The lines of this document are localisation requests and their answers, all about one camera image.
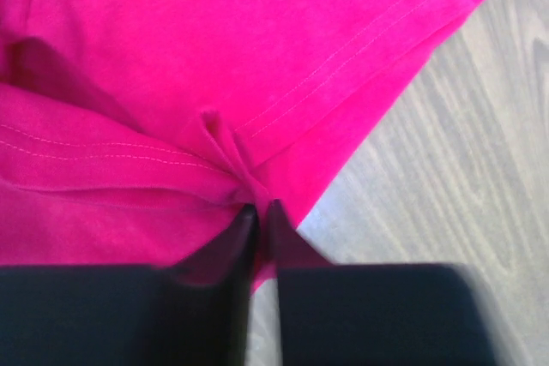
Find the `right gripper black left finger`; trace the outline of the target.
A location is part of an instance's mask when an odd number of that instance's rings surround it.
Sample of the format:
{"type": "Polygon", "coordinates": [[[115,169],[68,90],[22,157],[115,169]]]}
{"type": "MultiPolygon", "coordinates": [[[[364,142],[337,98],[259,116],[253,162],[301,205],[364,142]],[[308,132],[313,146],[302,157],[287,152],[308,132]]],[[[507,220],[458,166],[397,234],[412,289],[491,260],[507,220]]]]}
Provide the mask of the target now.
{"type": "Polygon", "coordinates": [[[1,270],[4,365],[241,365],[256,209],[170,267],[1,270]]]}

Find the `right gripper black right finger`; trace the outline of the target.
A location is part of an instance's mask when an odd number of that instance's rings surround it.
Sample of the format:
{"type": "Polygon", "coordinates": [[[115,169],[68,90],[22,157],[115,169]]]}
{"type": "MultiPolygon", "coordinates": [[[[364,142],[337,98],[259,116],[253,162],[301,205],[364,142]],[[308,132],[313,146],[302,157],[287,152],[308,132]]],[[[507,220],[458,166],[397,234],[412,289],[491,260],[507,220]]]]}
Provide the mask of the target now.
{"type": "Polygon", "coordinates": [[[448,262],[336,264],[267,211],[285,365],[517,365],[498,306],[448,262]]]}

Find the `pink t shirt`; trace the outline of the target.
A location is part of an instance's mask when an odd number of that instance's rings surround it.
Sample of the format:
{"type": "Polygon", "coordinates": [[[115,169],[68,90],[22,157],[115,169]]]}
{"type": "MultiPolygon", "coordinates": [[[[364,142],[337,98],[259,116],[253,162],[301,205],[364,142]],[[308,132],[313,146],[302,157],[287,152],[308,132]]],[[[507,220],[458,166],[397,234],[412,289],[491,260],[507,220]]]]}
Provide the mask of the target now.
{"type": "Polygon", "coordinates": [[[1,0],[1,262],[170,265],[294,222],[483,0],[1,0]]]}

